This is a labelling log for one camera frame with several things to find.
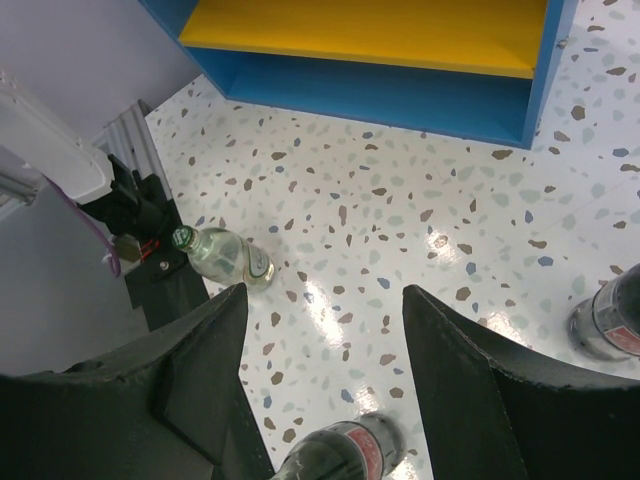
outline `red bottle label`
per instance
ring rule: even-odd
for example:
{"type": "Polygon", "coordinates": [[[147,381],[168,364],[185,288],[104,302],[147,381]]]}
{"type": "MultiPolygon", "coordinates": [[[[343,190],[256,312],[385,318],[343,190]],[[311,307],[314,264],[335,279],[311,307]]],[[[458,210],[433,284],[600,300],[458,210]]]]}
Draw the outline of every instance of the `red bottle label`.
{"type": "Polygon", "coordinates": [[[604,335],[620,350],[640,356],[640,337],[624,325],[608,330],[604,335]]]}
{"type": "Polygon", "coordinates": [[[373,435],[362,427],[355,427],[344,434],[355,443],[364,458],[366,480],[380,480],[383,468],[382,452],[373,435]]]}

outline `blue shelf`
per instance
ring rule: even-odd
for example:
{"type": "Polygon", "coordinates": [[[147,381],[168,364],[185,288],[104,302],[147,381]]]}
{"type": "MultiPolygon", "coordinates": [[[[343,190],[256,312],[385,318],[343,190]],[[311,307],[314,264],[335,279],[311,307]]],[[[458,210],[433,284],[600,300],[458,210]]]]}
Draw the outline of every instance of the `blue shelf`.
{"type": "Polygon", "coordinates": [[[531,80],[212,49],[187,50],[233,100],[522,145],[531,80]]]}

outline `glass bottle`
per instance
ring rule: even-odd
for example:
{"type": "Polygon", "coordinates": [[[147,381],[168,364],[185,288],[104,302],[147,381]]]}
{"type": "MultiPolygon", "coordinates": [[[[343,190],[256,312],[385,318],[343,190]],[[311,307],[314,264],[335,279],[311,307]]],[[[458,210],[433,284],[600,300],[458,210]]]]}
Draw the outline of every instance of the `glass bottle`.
{"type": "Polygon", "coordinates": [[[640,356],[640,264],[574,308],[569,336],[577,349],[600,360],[640,356]]]}
{"type": "Polygon", "coordinates": [[[224,228],[201,231],[183,225],[171,238],[185,252],[193,269],[205,278],[225,286],[244,282],[249,291],[267,288],[275,273],[269,255],[247,240],[224,228]]]}
{"type": "Polygon", "coordinates": [[[398,426],[384,415],[368,413],[306,436],[271,480],[380,480],[404,455],[398,426]]]}

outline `white wall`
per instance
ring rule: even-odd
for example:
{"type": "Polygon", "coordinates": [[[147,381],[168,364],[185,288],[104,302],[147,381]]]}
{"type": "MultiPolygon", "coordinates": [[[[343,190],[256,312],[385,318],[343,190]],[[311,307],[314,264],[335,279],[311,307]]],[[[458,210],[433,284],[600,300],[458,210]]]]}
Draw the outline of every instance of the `white wall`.
{"type": "Polygon", "coordinates": [[[136,0],[0,0],[0,66],[87,138],[199,73],[136,0]]]}

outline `black mount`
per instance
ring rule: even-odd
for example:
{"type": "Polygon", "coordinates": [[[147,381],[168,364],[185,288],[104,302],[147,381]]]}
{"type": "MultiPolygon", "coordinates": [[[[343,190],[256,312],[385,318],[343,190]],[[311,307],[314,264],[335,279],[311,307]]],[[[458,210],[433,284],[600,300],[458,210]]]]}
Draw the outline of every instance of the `black mount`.
{"type": "Polygon", "coordinates": [[[152,282],[157,282],[187,263],[187,257],[171,245],[171,234],[180,226],[173,200],[167,200],[162,183],[152,174],[142,179],[114,155],[108,155],[113,167],[111,192],[80,208],[103,222],[116,235],[131,235],[147,254],[142,266],[152,282]]]}
{"type": "Polygon", "coordinates": [[[403,316],[434,478],[639,478],[640,382],[534,352],[415,285],[403,316]]]}

